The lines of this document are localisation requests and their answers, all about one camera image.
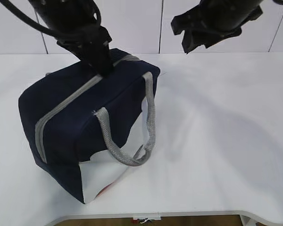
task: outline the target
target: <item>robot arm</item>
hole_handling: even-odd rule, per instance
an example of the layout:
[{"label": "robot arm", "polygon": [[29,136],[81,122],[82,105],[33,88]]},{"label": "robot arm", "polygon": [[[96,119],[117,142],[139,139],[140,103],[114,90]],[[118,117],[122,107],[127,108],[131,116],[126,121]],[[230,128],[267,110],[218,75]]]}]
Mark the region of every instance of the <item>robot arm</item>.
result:
[{"label": "robot arm", "polygon": [[[201,0],[186,13],[175,16],[171,26],[175,35],[184,31],[183,49],[189,53],[200,45],[239,36],[241,26],[262,15],[263,0]],[[273,0],[283,5],[283,0]],[[109,55],[112,41],[102,27],[100,10],[93,0],[29,0],[49,28],[27,17],[9,0],[0,0],[8,10],[36,30],[53,36],[57,44],[107,76],[113,65]]]},{"label": "robot arm", "polygon": [[113,70],[109,53],[112,39],[100,25],[100,10],[93,0],[29,0],[48,28],[27,17],[9,0],[0,2],[26,24],[55,37],[59,46],[92,65],[102,76]]}]

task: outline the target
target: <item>table surface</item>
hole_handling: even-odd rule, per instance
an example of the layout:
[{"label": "table surface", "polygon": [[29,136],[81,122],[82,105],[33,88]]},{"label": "table surface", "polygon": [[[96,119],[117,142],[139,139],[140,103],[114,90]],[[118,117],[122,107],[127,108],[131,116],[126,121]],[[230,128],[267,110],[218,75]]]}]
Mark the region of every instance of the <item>table surface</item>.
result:
[{"label": "table surface", "polygon": [[283,225],[283,53],[137,55],[162,69],[152,158],[83,205],[34,163],[20,94],[72,55],[0,55],[0,226],[242,214]]}]

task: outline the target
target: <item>bag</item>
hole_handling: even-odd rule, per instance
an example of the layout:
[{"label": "bag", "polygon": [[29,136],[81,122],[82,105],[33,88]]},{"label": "bag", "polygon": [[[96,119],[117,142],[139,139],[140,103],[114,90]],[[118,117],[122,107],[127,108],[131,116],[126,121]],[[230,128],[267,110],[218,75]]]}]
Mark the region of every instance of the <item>bag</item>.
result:
[{"label": "bag", "polygon": [[[118,49],[111,50],[111,58],[115,70],[108,78],[79,62],[50,73],[19,98],[36,164],[82,203],[93,200],[128,166],[144,164],[155,145],[160,69]],[[144,99],[149,139],[131,157],[120,148],[128,143]]]}]

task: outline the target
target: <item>gray zipper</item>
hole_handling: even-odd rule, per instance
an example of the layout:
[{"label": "gray zipper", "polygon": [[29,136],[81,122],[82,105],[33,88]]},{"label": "gray zipper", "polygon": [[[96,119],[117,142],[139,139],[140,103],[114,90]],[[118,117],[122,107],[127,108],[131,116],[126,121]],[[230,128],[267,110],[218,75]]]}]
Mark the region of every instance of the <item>gray zipper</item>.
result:
[{"label": "gray zipper", "polygon": [[[124,58],[122,58],[119,61],[116,61],[113,65],[116,66],[121,61],[140,61],[139,58],[127,55]],[[99,74],[94,76],[92,79],[90,79],[87,83],[85,83],[82,87],[80,87],[76,92],[74,92],[72,95],[70,95],[68,98],[66,98],[64,101],[62,101],[58,106],[56,106],[53,110],[48,112],[45,116],[43,116],[35,125],[35,143],[37,147],[37,151],[44,163],[47,163],[45,149],[44,149],[44,143],[43,143],[43,132],[46,123],[52,119],[56,114],[58,114],[60,111],[62,111],[64,108],[66,108],[71,102],[73,102],[75,99],[77,99],[81,94],[89,90],[91,87],[95,86],[97,83],[99,83],[103,77],[101,77]]]}]

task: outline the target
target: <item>bag handle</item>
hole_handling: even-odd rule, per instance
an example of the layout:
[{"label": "bag handle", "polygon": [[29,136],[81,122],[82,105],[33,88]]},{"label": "bag handle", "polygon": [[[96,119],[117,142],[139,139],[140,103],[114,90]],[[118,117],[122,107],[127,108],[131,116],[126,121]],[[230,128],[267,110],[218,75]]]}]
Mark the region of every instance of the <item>bag handle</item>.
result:
[{"label": "bag handle", "polygon": [[[110,130],[110,120],[109,113],[105,107],[99,109],[95,115],[100,122],[100,127],[102,129],[105,144],[110,153],[115,157],[120,163],[127,166],[141,166],[143,165],[151,156],[152,150],[156,142],[156,128],[155,128],[155,104],[153,95],[153,75],[151,72],[147,72],[143,75],[146,84],[146,99],[148,102],[148,116],[147,116],[147,130],[149,133],[149,140],[146,145],[142,145],[133,157],[124,153],[112,140],[111,130]],[[145,155],[138,159],[141,150],[145,150]]]}]

